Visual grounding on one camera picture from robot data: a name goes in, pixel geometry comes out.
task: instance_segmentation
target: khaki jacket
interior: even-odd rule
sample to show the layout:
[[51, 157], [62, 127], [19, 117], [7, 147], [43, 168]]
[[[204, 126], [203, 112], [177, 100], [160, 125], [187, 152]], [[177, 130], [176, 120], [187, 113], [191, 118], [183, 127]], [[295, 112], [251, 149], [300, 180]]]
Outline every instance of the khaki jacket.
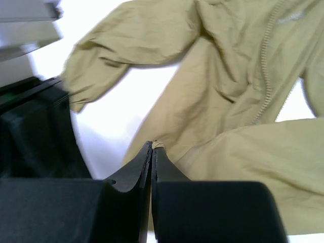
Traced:
[[[131, 64], [186, 52], [125, 161], [162, 141], [193, 180], [265, 183], [288, 234], [324, 232], [323, 13], [322, 0], [132, 1], [77, 43], [62, 77], [80, 111]], [[275, 123], [299, 76], [317, 118]]]

